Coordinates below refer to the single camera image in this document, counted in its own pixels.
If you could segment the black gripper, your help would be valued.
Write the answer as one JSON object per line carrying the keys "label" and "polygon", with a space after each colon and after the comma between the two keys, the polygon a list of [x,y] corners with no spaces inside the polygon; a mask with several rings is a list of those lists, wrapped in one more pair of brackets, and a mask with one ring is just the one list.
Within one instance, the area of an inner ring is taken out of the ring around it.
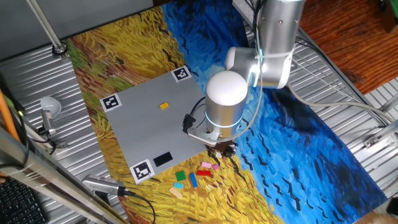
{"label": "black gripper", "polygon": [[232,157],[237,151],[238,145],[233,141],[218,142],[214,148],[207,147],[208,156],[211,158],[217,158],[217,151],[224,152],[225,157]]}

